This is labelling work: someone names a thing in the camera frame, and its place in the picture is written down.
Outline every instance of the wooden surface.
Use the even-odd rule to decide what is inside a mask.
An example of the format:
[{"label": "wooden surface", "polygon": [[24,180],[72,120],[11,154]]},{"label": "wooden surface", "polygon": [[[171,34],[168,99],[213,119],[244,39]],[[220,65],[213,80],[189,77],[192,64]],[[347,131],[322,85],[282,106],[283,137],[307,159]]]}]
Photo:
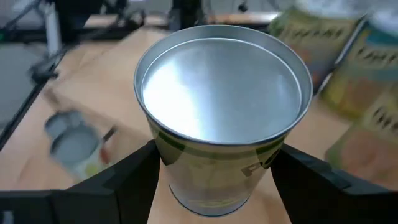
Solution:
[{"label": "wooden surface", "polygon": [[[139,147],[151,139],[151,135],[134,96],[134,69],[147,48],[166,35],[165,32],[144,28],[110,50],[114,44],[91,44],[86,49],[70,52],[60,66],[66,70],[62,73],[65,75],[51,85],[53,93],[62,105],[95,114],[128,130],[135,136],[133,146]],[[22,120],[6,148],[0,152],[0,189],[64,189],[72,184],[65,171],[47,155],[49,140],[42,127],[53,112],[53,102],[49,103],[41,95]],[[324,152],[348,125],[314,99],[308,114],[286,141],[323,158]],[[131,153],[132,147],[124,147],[123,150],[119,153],[125,156]],[[182,208],[172,197],[164,172],[162,167],[148,223],[289,223],[271,172],[267,172],[260,181],[245,206],[222,218],[203,218]]]}]

